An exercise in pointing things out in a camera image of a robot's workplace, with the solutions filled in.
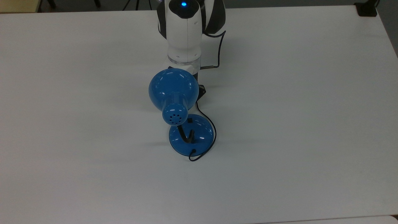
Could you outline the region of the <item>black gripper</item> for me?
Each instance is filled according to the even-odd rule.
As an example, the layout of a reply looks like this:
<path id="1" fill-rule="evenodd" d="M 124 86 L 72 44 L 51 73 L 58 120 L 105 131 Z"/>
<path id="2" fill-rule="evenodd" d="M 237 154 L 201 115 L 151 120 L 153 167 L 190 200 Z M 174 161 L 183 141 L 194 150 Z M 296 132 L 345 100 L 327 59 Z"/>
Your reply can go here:
<path id="1" fill-rule="evenodd" d="M 197 81 L 198 86 L 199 86 L 199 94 L 198 94 L 198 98 L 197 101 L 206 93 L 206 89 L 204 87 L 204 85 L 200 85 L 199 81 L 198 81 L 198 69 L 193 67 L 192 65 L 168 65 L 168 68 L 178 68 L 178 69 L 182 69 L 185 70 L 187 72 L 189 72 Z"/>

